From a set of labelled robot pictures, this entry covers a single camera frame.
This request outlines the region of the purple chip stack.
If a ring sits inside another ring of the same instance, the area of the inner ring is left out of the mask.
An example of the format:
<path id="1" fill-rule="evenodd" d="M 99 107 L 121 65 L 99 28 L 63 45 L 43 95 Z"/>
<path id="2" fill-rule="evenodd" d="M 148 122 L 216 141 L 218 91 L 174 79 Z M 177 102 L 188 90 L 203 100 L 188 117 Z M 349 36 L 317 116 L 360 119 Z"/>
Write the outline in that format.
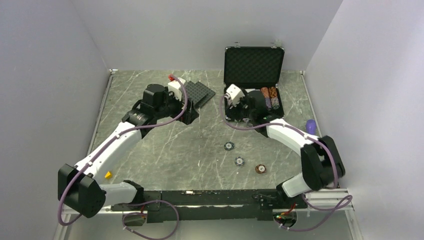
<path id="1" fill-rule="evenodd" d="M 266 109 L 269 111 L 272 109 L 271 99 L 269 97 L 264 98 Z"/>

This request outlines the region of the red chip stack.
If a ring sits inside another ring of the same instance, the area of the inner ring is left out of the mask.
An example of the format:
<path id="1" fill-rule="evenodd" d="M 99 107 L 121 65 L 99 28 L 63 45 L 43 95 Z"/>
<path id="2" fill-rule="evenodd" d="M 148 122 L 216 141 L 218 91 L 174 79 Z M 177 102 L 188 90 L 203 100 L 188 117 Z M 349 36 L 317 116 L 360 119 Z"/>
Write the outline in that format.
<path id="1" fill-rule="evenodd" d="M 260 89 L 260 91 L 261 91 L 261 93 L 263 94 L 263 96 L 264 96 L 266 99 L 269 99 L 269 98 L 270 98 L 269 90 L 268 90 L 268 88 L 267 88 L 267 87 L 262 87 L 262 88 Z"/>

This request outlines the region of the small chip stack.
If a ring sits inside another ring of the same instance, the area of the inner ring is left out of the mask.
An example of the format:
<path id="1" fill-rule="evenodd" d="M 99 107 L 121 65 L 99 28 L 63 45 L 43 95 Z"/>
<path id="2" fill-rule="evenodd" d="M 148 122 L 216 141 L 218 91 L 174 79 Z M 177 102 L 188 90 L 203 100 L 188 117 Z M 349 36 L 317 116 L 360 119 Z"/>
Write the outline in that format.
<path id="1" fill-rule="evenodd" d="M 272 97 L 270 101 L 271 101 L 271 107 L 273 110 L 277 110 L 280 108 L 280 102 L 277 97 Z"/>

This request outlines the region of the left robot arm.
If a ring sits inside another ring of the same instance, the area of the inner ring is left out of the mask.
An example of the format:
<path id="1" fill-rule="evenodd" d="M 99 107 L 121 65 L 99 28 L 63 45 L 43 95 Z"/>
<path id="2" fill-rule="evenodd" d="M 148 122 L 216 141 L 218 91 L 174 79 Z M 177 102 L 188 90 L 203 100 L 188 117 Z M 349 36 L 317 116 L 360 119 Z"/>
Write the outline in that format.
<path id="1" fill-rule="evenodd" d="M 191 124 L 199 113 L 193 106 L 182 79 L 170 81 L 167 86 L 150 84 L 123 116 L 116 129 L 95 150 L 74 165 L 64 164 L 58 171 L 58 215 L 64 205 L 91 218 L 104 206 L 125 204 L 131 210 L 145 202 L 144 188 L 124 180 L 103 184 L 106 173 L 123 155 L 133 149 L 154 128 L 165 126 L 158 120 L 169 118 L 168 123 L 179 121 Z"/>

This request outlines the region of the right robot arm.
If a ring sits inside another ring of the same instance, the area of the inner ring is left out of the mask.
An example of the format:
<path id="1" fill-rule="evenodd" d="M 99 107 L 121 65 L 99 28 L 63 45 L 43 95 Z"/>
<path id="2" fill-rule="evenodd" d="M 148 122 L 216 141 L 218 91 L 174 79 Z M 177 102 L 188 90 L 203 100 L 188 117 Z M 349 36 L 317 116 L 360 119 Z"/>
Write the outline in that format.
<path id="1" fill-rule="evenodd" d="M 256 130 L 300 156 L 301 172 L 276 186 L 276 203 L 288 208 L 297 196 L 319 191 L 330 184 L 337 186 L 346 174 L 345 166 L 330 136 L 309 134 L 285 121 L 279 114 L 267 109 L 259 91 L 245 92 L 236 88 L 221 97 L 220 114 L 229 127 Z"/>

